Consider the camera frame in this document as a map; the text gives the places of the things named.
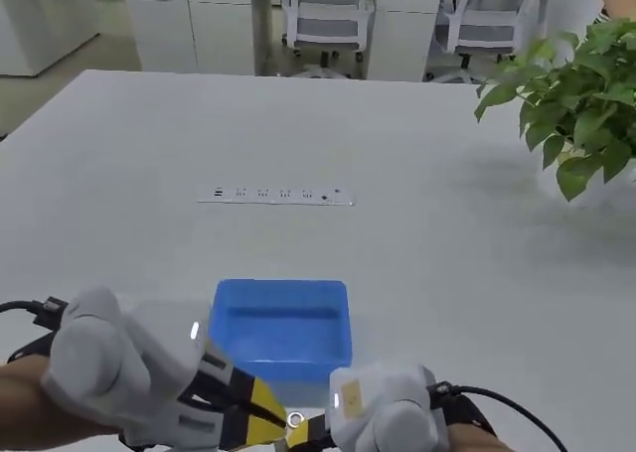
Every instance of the electrical outlet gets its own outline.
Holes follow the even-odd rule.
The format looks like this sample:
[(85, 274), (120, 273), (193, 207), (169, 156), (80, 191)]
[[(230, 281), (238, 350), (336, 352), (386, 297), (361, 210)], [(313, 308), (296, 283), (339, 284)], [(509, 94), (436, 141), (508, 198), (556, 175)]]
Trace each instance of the electrical outlet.
[(353, 196), (341, 188), (224, 187), (204, 189), (199, 203), (352, 206)]

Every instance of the blue plastic bin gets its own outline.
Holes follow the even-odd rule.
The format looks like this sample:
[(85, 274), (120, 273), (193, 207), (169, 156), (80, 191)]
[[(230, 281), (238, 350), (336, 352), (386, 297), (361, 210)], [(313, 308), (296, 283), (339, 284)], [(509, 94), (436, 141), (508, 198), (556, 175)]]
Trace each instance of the blue plastic bin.
[(324, 382), (351, 365), (347, 287), (340, 281), (230, 279), (219, 283), (210, 338), (268, 381)]

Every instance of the green plant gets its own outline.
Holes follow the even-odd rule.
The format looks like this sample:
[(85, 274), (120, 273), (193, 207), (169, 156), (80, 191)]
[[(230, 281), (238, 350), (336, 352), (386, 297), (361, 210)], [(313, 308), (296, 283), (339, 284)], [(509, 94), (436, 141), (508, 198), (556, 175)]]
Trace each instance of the green plant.
[(544, 169), (558, 158), (556, 180), (570, 201), (599, 169), (607, 183), (636, 156), (636, 22), (591, 25), (582, 42), (559, 38), (573, 48), (571, 60), (557, 66), (548, 40), (532, 43), (497, 66), (498, 83), (483, 97), (487, 85), (478, 88), (475, 116), (520, 98), (520, 135), (531, 151), (543, 144)]

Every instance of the white floor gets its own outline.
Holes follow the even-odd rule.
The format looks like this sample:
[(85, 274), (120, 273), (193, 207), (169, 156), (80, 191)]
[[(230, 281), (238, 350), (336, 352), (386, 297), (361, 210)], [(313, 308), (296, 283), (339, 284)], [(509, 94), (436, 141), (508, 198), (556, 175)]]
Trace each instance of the white floor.
[[(35, 78), (0, 77), (0, 135), (13, 131), (84, 70), (141, 70), (124, 0), (96, 1), (99, 36)], [(317, 64), (319, 52), (303, 50), (302, 57), (296, 59), (290, 50), (283, 49), (280, 43), (281, 18), (280, 12), (274, 11), (273, 46), (276, 48), (270, 71), (272, 75), (294, 75), (302, 70), (303, 65)], [(475, 68), (484, 66), (483, 61), (476, 62)], [(459, 64), (453, 58), (440, 57), (435, 57), (434, 63), (455, 67)], [(332, 66), (353, 78), (360, 76), (353, 54), (343, 53), (337, 63), (332, 61)]]

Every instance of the office chair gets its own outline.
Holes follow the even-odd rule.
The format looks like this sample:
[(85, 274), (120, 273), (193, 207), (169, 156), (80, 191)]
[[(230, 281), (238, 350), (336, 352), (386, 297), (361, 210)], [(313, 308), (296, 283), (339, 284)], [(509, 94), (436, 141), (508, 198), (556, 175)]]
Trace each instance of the office chair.
[(459, 55), (461, 69), (432, 77), (435, 82), (483, 80), (469, 69), (473, 55), (513, 56), (528, 42), (526, 27), (535, 0), (444, 0), (435, 27), (435, 41), (445, 53)]
[[(283, 45), (298, 55), (302, 46), (334, 50), (354, 50), (356, 61), (363, 61), (367, 48), (369, 21), (376, 6), (371, 0), (281, 0), (285, 35)], [(305, 67), (302, 77), (344, 77), (329, 70), (329, 52), (323, 51), (320, 67)]]

